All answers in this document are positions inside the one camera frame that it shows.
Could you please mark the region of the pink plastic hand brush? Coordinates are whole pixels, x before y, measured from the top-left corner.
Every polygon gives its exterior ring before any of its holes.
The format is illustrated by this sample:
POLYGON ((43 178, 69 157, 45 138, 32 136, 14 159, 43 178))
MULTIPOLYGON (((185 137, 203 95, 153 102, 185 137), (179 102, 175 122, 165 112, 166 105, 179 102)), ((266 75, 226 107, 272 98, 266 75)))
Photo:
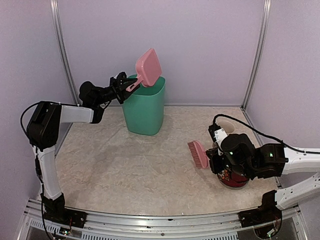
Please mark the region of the pink plastic hand brush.
POLYGON ((198 169, 206 169, 209 167, 209 158, 206 155, 206 151, 203 145, 197 141, 193 140, 187 143, 190 150, 191 156, 193 158, 194 164, 198 169))

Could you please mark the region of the pink plastic dustpan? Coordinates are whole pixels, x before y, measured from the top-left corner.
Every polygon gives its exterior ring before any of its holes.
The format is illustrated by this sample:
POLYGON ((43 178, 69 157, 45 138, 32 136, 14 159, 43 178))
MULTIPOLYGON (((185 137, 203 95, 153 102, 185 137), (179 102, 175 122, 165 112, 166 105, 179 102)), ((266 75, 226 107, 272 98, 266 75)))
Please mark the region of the pink plastic dustpan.
POLYGON ((153 87, 162 74, 159 58, 154 48, 147 50, 135 64, 137 80, 126 88, 132 92, 138 85, 142 84, 145 88, 153 87))

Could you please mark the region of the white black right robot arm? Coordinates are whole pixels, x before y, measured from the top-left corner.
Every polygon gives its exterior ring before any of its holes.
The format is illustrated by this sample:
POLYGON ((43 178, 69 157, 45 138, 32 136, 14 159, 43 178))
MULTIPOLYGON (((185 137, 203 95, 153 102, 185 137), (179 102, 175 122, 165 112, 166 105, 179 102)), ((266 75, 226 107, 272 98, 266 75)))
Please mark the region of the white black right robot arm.
POLYGON ((277 190, 272 203, 284 210, 303 199, 320 192, 320 150, 299 148, 281 141, 255 147, 249 137, 242 134, 215 135, 215 148, 205 151, 214 174, 223 170, 246 179, 267 179, 293 173, 313 173, 306 180, 277 190))

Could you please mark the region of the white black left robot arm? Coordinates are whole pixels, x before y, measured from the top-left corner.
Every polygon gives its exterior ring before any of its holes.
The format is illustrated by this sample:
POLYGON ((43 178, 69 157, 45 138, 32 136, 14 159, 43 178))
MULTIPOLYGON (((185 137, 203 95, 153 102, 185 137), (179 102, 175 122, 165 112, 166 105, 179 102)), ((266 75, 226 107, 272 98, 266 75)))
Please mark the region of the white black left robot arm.
POLYGON ((55 151, 60 125, 64 123, 98 124, 104 111, 113 100, 123 104, 140 86, 137 78, 127 77, 125 72, 111 77, 108 87, 93 85, 90 81, 79 88, 81 105, 40 101, 27 125, 26 135, 37 159, 37 175, 43 186, 43 197, 56 200, 61 197, 55 151))

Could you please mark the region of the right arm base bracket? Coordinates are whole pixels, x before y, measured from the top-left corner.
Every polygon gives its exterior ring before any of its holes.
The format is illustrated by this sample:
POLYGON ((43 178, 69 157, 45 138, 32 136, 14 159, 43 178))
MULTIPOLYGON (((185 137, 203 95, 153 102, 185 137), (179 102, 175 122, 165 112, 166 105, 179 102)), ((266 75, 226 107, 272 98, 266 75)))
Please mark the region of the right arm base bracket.
POLYGON ((264 193, 261 205, 254 209, 243 210, 238 213, 242 228, 265 224, 282 219, 282 211, 277 208, 276 190, 264 193))

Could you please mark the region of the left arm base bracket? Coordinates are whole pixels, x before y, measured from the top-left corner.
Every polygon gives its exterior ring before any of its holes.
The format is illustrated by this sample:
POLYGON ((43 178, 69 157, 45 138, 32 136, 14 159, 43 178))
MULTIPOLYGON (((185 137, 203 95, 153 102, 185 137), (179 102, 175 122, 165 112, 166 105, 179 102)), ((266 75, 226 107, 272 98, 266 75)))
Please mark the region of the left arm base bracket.
POLYGON ((83 229, 87 219, 87 213, 80 210, 65 207, 65 196, 62 193, 58 198, 51 199, 40 194, 41 203, 44 206, 44 219, 55 223, 83 229))

